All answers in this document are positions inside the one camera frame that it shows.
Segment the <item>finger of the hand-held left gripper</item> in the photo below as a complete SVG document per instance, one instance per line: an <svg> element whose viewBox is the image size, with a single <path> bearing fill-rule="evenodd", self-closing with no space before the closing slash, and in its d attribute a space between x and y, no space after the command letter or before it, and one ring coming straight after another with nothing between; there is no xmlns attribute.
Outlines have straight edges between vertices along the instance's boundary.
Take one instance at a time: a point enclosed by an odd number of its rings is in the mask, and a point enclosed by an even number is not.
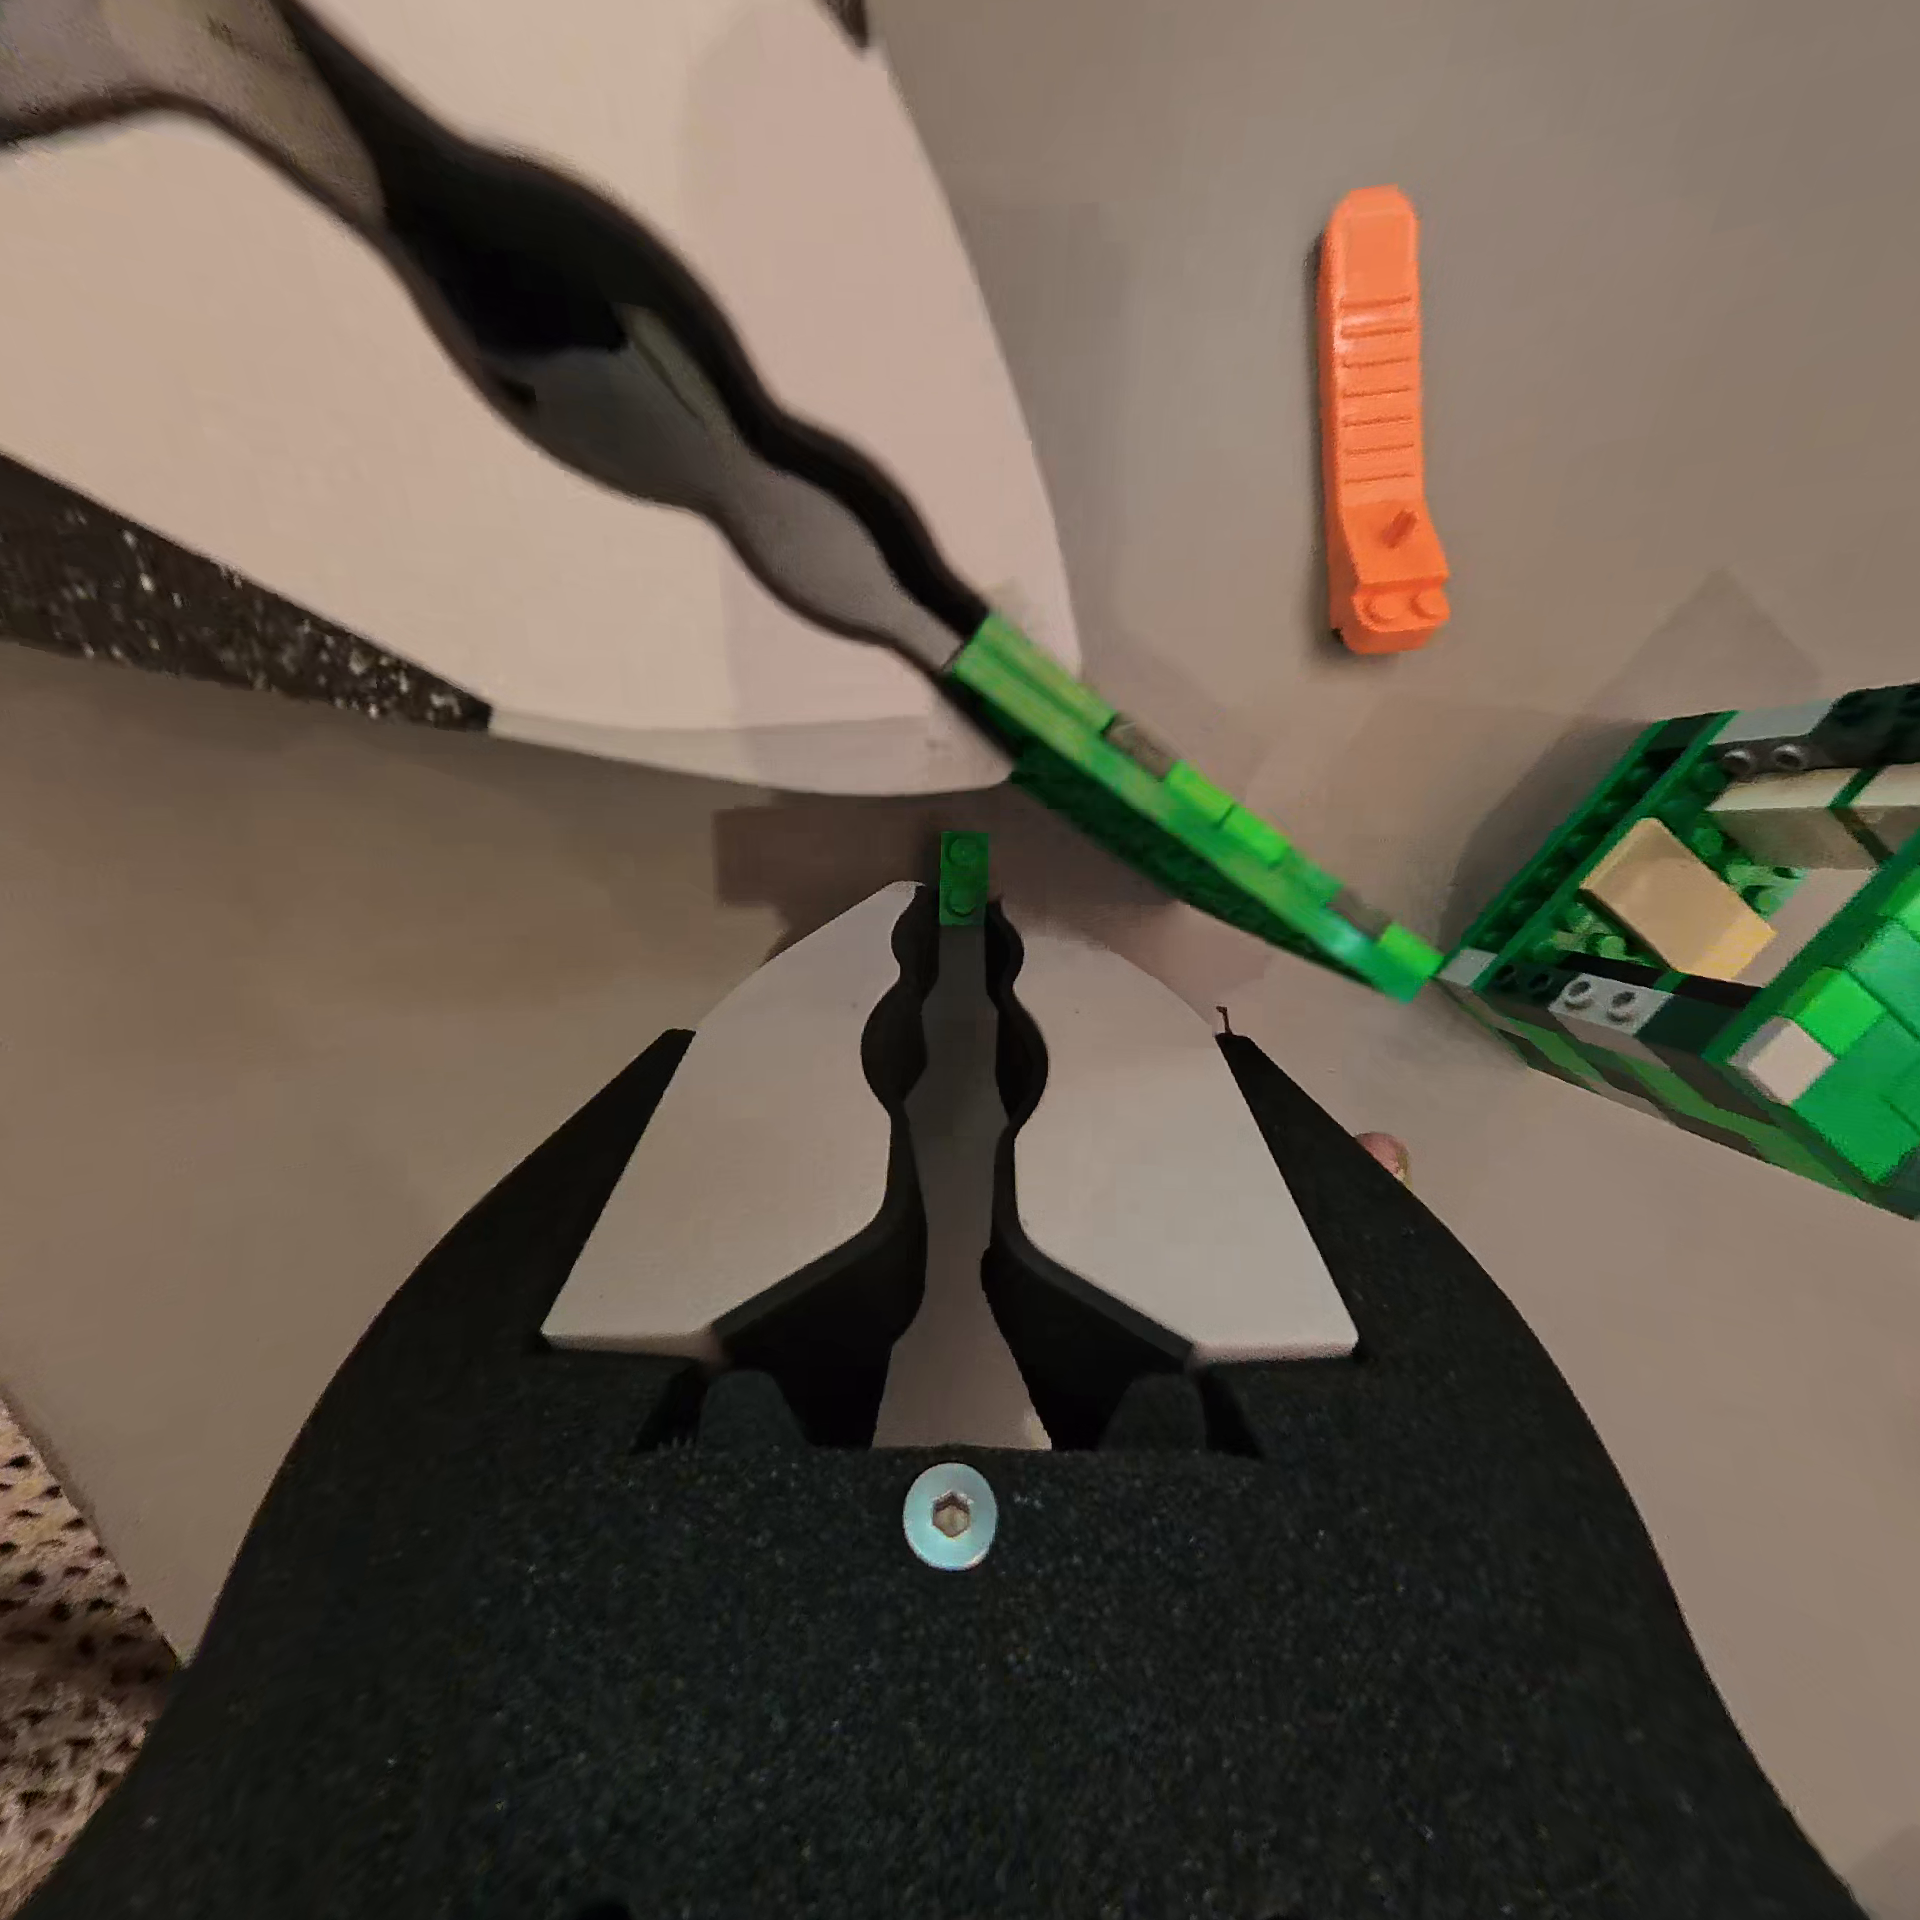
<svg viewBox="0 0 1920 1920"><path fill-rule="evenodd" d="M525 446L373 253L198 123L5 161L5 449L478 694L495 737L844 798L1003 780L710 526Z"/></svg>
<svg viewBox="0 0 1920 1920"><path fill-rule="evenodd" d="M296 4L488 406L947 706L1075 690L995 321L859 4Z"/></svg>

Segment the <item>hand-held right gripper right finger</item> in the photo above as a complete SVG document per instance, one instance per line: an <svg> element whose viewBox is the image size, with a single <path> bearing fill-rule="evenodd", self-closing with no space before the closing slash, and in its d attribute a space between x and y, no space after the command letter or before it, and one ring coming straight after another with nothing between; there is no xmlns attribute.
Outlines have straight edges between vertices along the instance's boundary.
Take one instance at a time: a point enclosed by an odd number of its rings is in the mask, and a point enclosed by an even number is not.
<svg viewBox="0 0 1920 1920"><path fill-rule="evenodd" d="M1024 1370L1349 1358L1331 1281L1215 1028L1125 956L988 909L985 1291Z"/></svg>

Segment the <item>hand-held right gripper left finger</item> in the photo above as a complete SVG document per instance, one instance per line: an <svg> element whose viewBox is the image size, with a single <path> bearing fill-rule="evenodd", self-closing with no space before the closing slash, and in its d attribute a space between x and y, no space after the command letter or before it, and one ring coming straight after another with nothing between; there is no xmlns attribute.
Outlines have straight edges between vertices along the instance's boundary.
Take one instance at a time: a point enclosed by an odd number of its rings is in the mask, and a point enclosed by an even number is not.
<svg viewBox="0 0 1920 1920"><path fill-rule="evenodd" d="M923 904L881 885L708 1013L539 1323L553 1347L715 1360L876 1218L893 1124L859 1044Z"/></svg>

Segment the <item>green lego wall panel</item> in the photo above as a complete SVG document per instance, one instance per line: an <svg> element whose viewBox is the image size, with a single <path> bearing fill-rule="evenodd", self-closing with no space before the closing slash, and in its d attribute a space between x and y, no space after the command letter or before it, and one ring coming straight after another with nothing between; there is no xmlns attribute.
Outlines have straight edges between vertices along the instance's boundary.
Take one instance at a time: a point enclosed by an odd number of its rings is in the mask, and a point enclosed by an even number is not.
<svg viewBox="0 0 1920 1920"><path fill-rule="evenodd" d="M1012 785L1220 925L1374 993L1413 1002L1444 956L1370 909L1265 817L988 611L941 688L1012 754Z"/></svg>

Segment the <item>green lego block structure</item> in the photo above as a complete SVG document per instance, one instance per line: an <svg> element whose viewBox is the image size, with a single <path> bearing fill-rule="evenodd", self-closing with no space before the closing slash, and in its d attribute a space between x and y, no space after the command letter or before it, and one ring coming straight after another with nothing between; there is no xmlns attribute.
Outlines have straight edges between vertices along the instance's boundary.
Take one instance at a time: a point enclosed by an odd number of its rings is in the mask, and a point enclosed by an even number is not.
<svg viewBox="0 0 1920 1920"><path fill-rule="evenodd" d="M1916 1219L1916 683L1639 731L1435 985L1532 1068Z"/></svg>

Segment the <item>orange brick separator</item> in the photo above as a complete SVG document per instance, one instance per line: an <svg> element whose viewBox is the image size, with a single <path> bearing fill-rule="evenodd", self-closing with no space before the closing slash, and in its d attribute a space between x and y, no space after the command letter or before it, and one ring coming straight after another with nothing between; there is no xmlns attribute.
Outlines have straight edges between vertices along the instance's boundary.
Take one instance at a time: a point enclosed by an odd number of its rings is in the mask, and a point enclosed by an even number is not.
<svg viewBox="0 0 1920 1920"><path fill-rule="evenodd" d="M1351 191L1316 279L1328 627L1356 657L1427 646L1450 557L1427 493L1420 216L1392 182Z"/></svg>

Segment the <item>cream knit sweater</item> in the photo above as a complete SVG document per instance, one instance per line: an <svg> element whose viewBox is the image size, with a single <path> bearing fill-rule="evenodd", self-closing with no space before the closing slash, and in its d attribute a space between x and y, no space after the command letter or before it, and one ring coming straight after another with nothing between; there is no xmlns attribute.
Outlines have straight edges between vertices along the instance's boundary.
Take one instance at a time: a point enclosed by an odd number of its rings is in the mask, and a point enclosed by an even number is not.
<svg viewBox="0 0 1920 1920"><path fill-rule="evenodd" d="M140 1757L178 1653L5 1405L5 1916Z"/></svg>

